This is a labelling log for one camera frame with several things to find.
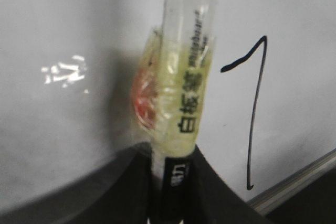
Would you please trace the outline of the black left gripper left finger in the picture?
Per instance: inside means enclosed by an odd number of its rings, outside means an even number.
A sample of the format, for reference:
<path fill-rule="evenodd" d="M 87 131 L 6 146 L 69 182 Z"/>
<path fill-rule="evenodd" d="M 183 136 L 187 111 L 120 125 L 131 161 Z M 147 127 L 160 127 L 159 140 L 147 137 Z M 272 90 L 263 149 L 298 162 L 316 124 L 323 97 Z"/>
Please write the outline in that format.
<path fill-rule="evenodd" d="M 55 223 L 147 223 L 150 213 L 149 143 L 135 144 L 112 162 L 51 196 Z"/>

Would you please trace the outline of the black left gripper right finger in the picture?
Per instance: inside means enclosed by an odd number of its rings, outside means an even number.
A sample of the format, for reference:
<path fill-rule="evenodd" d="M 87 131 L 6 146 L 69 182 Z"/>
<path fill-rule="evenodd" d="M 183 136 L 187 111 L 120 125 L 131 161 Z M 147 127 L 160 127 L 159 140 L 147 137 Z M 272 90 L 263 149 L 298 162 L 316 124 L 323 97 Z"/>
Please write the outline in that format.
<path fill-rule="evenodd" d="M 271 223 L 222 181 L 198 147 L 193 153 L 186 203 L 186 223 Z"/>

